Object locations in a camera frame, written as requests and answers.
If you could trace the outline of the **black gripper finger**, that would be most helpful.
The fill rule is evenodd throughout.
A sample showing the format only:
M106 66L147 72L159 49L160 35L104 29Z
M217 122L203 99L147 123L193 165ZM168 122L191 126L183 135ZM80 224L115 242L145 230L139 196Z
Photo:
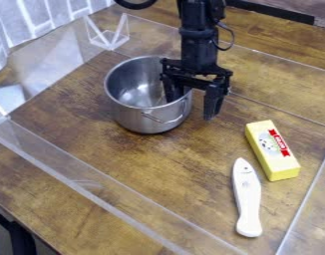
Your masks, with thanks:
M208 85L203 96L203 119L209 121L219 113L227 89L219 85Z
M177 100L188 91L188 88L184 85L184 83L175 78L163 76L161 84L163 84L165 101L168 103Z

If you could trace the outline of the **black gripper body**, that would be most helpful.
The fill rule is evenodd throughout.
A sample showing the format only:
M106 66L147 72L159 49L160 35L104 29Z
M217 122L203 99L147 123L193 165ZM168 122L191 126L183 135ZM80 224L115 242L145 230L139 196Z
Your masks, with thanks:
M177 79L188 88L205 90L208 85L219 85L228 90L232 72L216 64L216 53L230 49L217 46L217 29L179 29L180 58L161 58L163 76Z

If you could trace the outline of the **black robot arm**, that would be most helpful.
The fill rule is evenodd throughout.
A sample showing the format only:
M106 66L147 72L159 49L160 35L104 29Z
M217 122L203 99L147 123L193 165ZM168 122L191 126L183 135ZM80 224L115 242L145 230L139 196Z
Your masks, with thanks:
M176 0L180 27L180 59L161 58L163 90L169 103L184 95L185 88L204 91L203 119L209 121L219 113L230 89L232 72L216 64L216 53L231 48L217 46L217 27L224 18L224 0Z

